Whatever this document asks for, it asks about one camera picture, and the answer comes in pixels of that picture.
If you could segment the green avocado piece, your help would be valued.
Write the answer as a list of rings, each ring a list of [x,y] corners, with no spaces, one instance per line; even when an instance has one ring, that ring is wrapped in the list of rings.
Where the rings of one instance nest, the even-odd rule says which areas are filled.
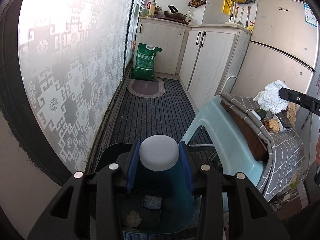
[[[266,111],[264,109],[258,108],[255,110],[255,112],[257,113],[257,115],[259,116],[259,120],[263,120],[266,118]]]

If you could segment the white bottle cap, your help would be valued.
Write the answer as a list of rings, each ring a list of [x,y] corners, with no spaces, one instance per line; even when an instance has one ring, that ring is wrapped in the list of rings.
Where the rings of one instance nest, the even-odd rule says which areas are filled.
[[[139,157],[145,168],[156,172],[165,171],[178,161],[178,144],[167,135],[153,135],[141,143]]]

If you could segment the cooking oil bottle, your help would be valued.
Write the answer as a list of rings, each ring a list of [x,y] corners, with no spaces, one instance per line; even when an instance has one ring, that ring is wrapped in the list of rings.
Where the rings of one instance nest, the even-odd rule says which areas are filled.
[[[147,17],[149,15],[149,10],[151,6],[150,0],[142,0],[141,7],[140,7],[140,16]]]

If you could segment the oval grey floor mat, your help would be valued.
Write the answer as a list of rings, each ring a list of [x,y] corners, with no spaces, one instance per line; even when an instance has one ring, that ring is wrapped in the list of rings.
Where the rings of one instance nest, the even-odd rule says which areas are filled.
[[[154,81],[131,79],[127,90],[134,96],[154,99],[164,95],[165,85],[159,78],[155,78]]]

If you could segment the blue tissue packet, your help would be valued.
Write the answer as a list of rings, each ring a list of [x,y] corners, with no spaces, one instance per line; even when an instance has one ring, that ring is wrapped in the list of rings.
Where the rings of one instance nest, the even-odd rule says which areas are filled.
[[[152,209],[159,210],[161,208],[162,198],[157,196],[146,195],[143,200],[143,206]]]

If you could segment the frosted patterned sliding door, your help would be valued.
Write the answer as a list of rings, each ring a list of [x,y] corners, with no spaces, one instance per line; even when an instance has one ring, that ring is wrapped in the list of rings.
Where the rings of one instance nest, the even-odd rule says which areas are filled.
[[[1,0],[1,106],[32,161],[84,171],[132,59],[141,0]]]

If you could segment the wall spice rack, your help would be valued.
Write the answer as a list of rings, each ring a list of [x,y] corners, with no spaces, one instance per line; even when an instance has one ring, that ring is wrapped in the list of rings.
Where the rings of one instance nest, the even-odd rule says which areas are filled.
[[[191,0],[188,5],[190,7],[193,7],[193,8],[198,8],[202,5],[205,5],[207,3],[207,0]]]

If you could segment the white plastic bag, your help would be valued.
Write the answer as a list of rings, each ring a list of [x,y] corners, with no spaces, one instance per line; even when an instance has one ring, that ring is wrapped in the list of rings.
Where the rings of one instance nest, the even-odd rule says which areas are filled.
[[[281,88],[290,89],[280,80],[272,82],[265,86],[265,90],[260,91],[253,101],[257,102],[261,109],[270,111],[272,114],[278,114],[287,109],[289,102],[279,96]]]

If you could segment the light blue plastic stool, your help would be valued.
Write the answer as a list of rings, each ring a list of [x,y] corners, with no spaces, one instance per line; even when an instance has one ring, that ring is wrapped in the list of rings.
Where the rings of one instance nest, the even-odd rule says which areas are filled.
[[[219,96],[213,97],[198,111],[182,141],[190,143],[201,126],[215,147],[223,173],[233,176],[237,172],[242,172],[254,185],[257,185],[263,174],[264,165],[254,159],[245,137],[221,105]]]

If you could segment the teal trash bin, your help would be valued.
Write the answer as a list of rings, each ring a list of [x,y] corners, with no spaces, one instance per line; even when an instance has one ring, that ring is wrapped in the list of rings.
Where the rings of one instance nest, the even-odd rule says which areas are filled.
[[[111,164],[121,169],[119,182],[112,188],[116,229],[140,234],[178,233],[194,216],[194,197],[185,184],[179,157],[160,171],[144,166],[139,141],[116,143],[102,152],[95,171]]]

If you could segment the white kitchen cabinet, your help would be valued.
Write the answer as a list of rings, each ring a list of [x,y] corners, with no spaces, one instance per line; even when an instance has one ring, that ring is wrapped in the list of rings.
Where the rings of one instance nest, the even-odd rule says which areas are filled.
[[[191,27],[163,19],[140,17],[134,55],[140,43],[161,48],[155,57],[155,73],[178,75]]]

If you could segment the yellow cutting board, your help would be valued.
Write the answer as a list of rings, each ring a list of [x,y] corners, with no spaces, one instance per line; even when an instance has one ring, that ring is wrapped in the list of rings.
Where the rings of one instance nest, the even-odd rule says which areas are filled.
[[[226,15],[230,15],[233,8],[232,0],[223,0],[222,12]]]

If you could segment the stained tissue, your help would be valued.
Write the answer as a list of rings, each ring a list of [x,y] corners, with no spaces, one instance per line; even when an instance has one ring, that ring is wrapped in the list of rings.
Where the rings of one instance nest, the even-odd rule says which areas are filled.
[[[276,119],[270,119],[268,121],[263,119],[263,125],[268,132],[272,131],[273,133],[277,133],[280,131],[279,122]]]

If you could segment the silver refrigerator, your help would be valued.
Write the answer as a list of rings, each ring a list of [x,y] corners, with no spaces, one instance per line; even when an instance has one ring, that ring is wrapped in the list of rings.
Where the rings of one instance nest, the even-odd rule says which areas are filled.
[[[316,74],[319,26],[308,4],[258,0],[253,33],[231,91],[254,98],[277,80],[307,93]]]

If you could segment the white corner cabinet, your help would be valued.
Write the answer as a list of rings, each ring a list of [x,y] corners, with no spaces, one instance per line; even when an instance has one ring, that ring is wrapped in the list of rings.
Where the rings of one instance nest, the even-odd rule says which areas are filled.
[[[236,23],[191,27],[179,78],[196,109],[232,90],[250,38],[251,32]]]

